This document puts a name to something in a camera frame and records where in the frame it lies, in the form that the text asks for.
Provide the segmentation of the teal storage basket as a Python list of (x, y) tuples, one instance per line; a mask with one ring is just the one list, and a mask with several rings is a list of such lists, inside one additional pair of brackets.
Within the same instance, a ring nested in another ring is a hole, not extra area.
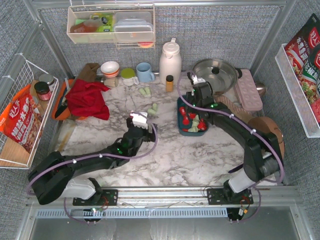
[(186, 136), (186, 137), (200, 137), (203, 136), (209, 129), (209, 125), (206, 121), (201, 120), (200, 122), (204, 122), (207, 125), (207, 130), (205, 131), (199, 131), (198, 132), (184, 132), (182, 129), (190, 129), (192, 128), (192, 122), (194, 119), (190, 119), (188, 114), (187, 117), (189, 119), (189, 125), (183, 125), (182, 121), (185, 118), (185, 116), (182, 116), (179, 112), (179, 108), (180, 107), (184, 107), (186, 108), (186, 104), (181, 100), (181, 98), (179, 97), (176, 101), (176, 113), (177, 113), (177, 128), (178, 131), (181, 135)]

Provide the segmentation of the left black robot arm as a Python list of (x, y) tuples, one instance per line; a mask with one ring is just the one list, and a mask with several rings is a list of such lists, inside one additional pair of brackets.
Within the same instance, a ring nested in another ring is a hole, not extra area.
[(76, 180), (76, 177), (98, 170), (112, 170), (130, 160), (139, 159), (143, 143), (158, 142), (158, 127), (148, 123), (146, 128), (134, 126), (127, 118), (127, 132), (106, 148), (82, 155), (61, 155), (51, 152), (28, 175), (27, 193), (35, 195), (40, 205), (47, 205), (59, 198), (74, 198), (89, 205), (100, 204), (104, 191), (93, 177)]

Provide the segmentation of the red cloth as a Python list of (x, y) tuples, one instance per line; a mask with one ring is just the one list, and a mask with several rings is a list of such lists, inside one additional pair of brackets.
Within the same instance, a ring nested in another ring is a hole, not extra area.
[(70, 113), (77, 117), (95, 117), (107, 121), (110, 112), (102, 92), (108, 90), (110, 88), (101, 82), (77, 79), (65, 96)]

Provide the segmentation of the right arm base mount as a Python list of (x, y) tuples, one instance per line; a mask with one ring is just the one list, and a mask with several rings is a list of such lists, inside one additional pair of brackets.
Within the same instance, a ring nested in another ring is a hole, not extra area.
[(224, 188), (207, 188), (206, 196), (209, 205), (251, 205), (254, 203), (252, 192), (249, 189), (234, 193)]

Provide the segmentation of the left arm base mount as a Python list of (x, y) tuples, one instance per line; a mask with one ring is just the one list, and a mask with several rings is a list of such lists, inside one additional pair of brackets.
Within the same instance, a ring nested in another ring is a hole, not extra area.
[(117, 189), (103, 189), (102, 193), (95, 193), (89, 199), (74, 198), (72, 201), (73, 206), (100, 206), (109, 207), (116, 206), (118, 202)]

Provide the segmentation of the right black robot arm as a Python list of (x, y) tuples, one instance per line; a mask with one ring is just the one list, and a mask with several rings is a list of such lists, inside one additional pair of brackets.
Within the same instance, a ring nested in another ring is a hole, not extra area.
[(277, 136), (251, 128), (232, 114), (223, 103), (215, 102), (209, 83), (192, 85), (192, 91), (186, 93), (188, 108), (196, 111), (201, 119), (215, 125), (244, 149), (244, 160), (237, 175), (226, 181), (226, 189), (235, 194), (250, 188), (268, 176), (280, 172), (284, 175), (283, 159)]

